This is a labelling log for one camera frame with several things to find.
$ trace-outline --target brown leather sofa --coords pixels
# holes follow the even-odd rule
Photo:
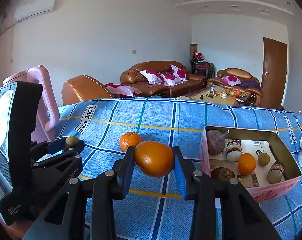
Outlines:
[[[64,82],[62,88],[63,105],[72,105],[97,98],[113,98],[107,88],[95,78],[80,75]]]
[[[187,73],[188,81],[182,84],[166,87],[160,84],[150,85],[147,79],[139,73],[142,70],[151,70],[157,73],[172,74],[171,64],[183,69]],[[126,84],[138,88],[142,94],[141,97],[160,96],[164,98],[176,98],[190,92],[205,87],[207,78],[200,75],[188,73],[188,69],[177,61],[148,61],[134,65],[129,70],[122,73],[120,77],[121,84]]]
[[[222,86],[224,88],[229,88],[231,89],[232,86],[230,85],[225,85],[223,83],[222,77],[226,77],[229,75],[234,75],[236,76],[240,81],[246,81],[246,80],[250,80],[250,81],[255,81],[260,85],[259,80],[254,77],[253,75],[251,75],[249,72],[240,69],[240,68],[227,68],[224,70],[219,70],[217,72],[217,77],[213,77],[208,79],[208,84],[207,86],[212,86],[213,84],[218,85],[218,86]],[[261,99],[262,99],[262,91],[261,89],[256,89],[256,88],[246,88],[243,89],[243,91],[250,96],[249,98],[249,105],[251,106],[260,106],[261,104]]]

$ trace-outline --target blue plaid tablecloth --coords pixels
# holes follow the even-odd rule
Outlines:
[[[75,128],[81,123],[88,105],[95,112],[82,134]],[[300,151],[302,117],[288,111],[259,107],[230,107],[174,98],[110,98],[63,106],[56,136],[75,135],[84,140],[81,153],[83,172],[80,179],[95,178],[123,158],[119,138],[126,132],[138,132],[144,140],[154,140],[170,147],[179,146],[185,158],[199,168],[199,143],[205,125],[274,130],[294,158]],[[294,131],[289,133],[287,117]],[[294,239],[302,228],[302,177],[289,194],[260,203],[283,240]],[[114,201],[116,231],[119,239],[189,239],[193,201],[178,194],[173,171],[162,178],[152,178],[134,168],[129,194],[124,201]],[[217,239],[221,239],[221,210]],[[88,200],[86,227],[90,227],[91,199]]]

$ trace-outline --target air conditioner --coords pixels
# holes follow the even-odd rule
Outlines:
[[[38,0],[33,3],[23,5],[15,11],[14,21],[26,20],[41,14],[54,11],[55,0]]]

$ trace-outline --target coffee table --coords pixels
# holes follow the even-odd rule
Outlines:
[[[212,87],[214,87],[216,91],[226,92],[225,88],[223,88],[223,87],[219,87],[217,85],[213,85]],[[238,100],[235,100],[230,96],[227,96],[227,98],[221,98],[221,97],[207,98],[206,94],[209,94],[210,88],[211,87],[206,87],[206,88],[194,91],[192,93],[186,94],[184,96],[180,96],[178,98],[194,99],[197,101],[215,103],[215,104],[221,104],[221,105],[227,105],[227,106],[246,106],[246,105],[248,105],[248,96],[245,96],[242,98],[244,100],[244,103],[242,103]]]

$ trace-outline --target pink plastic handle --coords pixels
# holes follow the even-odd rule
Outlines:
[[[59,122],[60,114],[54,97],[49,72],[45,66],[38,65],[37,67],[28,69],[27,73],[30,74],[27,75],[28,82],[38,82],[43,85],[42,98],[50,113],[50,120],[45,123],[45,130],[50,131]]]

